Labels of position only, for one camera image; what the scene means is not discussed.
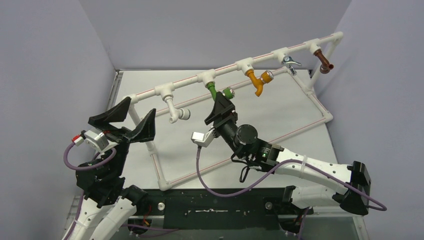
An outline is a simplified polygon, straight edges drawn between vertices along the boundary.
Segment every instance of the faucet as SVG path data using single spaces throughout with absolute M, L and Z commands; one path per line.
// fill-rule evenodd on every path
M 297 61 L 293 61 L 293 58 L 291 56 L 285 56 L 284 59 L 282 60 L 282 64 L 290 70 L 291 75 L 296 76 L 296 74 L 298 74 L 296 72 L 296 70 L 292 67 L 292 64 L 296 64 L 297 66 L 301 67 L 302 63 L 297 62 Z

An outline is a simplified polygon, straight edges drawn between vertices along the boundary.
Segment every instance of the table top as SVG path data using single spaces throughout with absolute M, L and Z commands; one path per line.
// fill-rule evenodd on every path
M 115 103 L 124 96 L 141 93 L 152 89 L 154 86 L 185 79 L 202 72 L 201 70 L 126 70 L 123 71 L 121 83 L 117 92 Z M 256 70 L 256 75 L 263 71 Z M 298 70 L 302 81 L 310 81 L 307 70 Z M 247 77 L 235 71 L 218 76 L 215 79 L 216 89 L 246 81 Z M 257 131 L 259 138 L 270 141 L 293 132 L 323 118 L 320 111 L 309 98 L 302 92 L 299 85 L 288 73 L 275 76 L 274 80 L 264 85 L 260 97 L 255 95 L 256 89 L 249 84 L 235 90 L 235 98 L 231 101 L 238 113 L 237 125 L 250 124 Z M 173 94 L 174 104 L 178 104 L 209 91 L 202 83 L 195 83 L 176 89 Z M 169 113 L 156 117 L 156 136 L 154 142 L 158 149 L 159 161 L 167 181 L 171 181 L 196 171 L 197 146 L 192 143 L 192 132 L 206 133 L 210 126 L 204 123 L 205 118 L 213 108 L 211 98 L 195 103 L 185 108 L 191 111 L 189 120 L 178 120 L 169 123 Z M 158 111 L 167 105 L 160 96 L 154 96 L 140 101 L 135 109 L 140 117 L 152 108 Z M 125 126 L 134 129 L 135 125 L 129 115 L 122 123 L 114 123 L 116 127 Z M 307 155 L 329 163 L 337 163 L 331 139 L 325 124 L 321 124 L 308 131 L 283 141 L 276 141 L 293 152 Z M 200 168 L 228 159 L 232 154 L 231 149 L 222 138 L 216 138 L 207 148 L 202 148 Z M 254 183 L 264 173 L 251 170 L 244 183 L 239 182 L 243 164 L 230 163 L 203 176 L 210 188 L 243 188 Z M 125 177 L 124 188 L 136 185 L 142 189 L 157 189 L 157 177 L 153 161 L 151 160 L 144 143 L 133 143 L 129 148 L 125 167 L 122 173 Z M 289 175 L 270 175 L 256 188 L 281 188 L 290 185 L 298 187 L 315 185 L 303 179 Z M 199 180 L 193 179 L 177 186 L 180 189 L 203 188 Z

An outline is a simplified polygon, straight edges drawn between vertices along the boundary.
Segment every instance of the faucet handle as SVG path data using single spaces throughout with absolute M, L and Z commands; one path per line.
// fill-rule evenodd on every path
M 285 57 L 284 57 L 284 59 L 282 60 L 282 64 L 283 64 L 286 68 L 288 68 L 288 69 L 290 70 L 290 72 L 291 72 L 291 74 L 292 74 L 293 76 L 296 76 L 296 74 L 298 74 L 298 73 L 297 73 L 297 72 L 296 72 L 296 70 L 292 67 L 292 64 L 295 64 L 295 65 L 297 65 L 297 66 L 299 66 L 299 67 L 301 67 L 301 66 L 302 66 L 302 63 L 297 62 L 297 61 L 294 61 L 294 60 L 293 60 L 293 58 L 292 58 L 291 56 L 285 56 Z

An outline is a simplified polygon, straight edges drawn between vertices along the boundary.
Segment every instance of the metal tap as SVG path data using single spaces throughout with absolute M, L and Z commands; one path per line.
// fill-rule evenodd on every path
M 290 70 L 291 74 L 293 76 L 296 76 L 296 74 L 298 74 L 296 72 L 296 70 L 292 67 L 292 64 L 296 64 L 297 66 L 301 67 L 302 63 L 297 62 L 297 61 L 293 61 L 293 58 L 291 56 L 285 56 L 284 59 L 282 60 L 282 64 Z

